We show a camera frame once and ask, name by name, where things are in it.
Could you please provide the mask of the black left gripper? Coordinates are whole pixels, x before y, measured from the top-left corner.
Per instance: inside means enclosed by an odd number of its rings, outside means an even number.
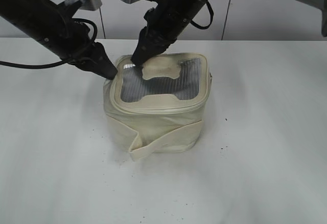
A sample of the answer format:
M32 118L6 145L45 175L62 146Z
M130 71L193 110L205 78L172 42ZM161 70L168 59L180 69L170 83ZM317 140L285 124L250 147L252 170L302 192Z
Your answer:
M103 45L95 42L98 27L88 19L72 19L68 23L68 37L53 36L52 52L75 67L106 79L118 73Z

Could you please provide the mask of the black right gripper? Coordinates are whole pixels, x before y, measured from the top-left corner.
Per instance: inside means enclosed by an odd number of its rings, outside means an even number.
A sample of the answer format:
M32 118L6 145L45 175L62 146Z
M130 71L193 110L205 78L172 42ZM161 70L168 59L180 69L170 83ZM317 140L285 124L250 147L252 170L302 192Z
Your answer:
M173 44L188 24L205 30L193 21L196 14L207 5L207 0L166 0L148 12L147 26L139 34L138 43L131 61L144 64L150 58L162 54Z

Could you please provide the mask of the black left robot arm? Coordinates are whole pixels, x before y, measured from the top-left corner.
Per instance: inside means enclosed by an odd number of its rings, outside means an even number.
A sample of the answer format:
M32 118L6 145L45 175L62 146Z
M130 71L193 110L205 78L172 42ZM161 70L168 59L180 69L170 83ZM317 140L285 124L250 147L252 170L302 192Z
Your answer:
M1 17L30 38L54 53L60 60L43 65L27 65L1 61L2 66L40 70L70 64L112 80L117 74L103 45L96 42L97 25L75 18L78 10L96 11L101 0L1 0Z

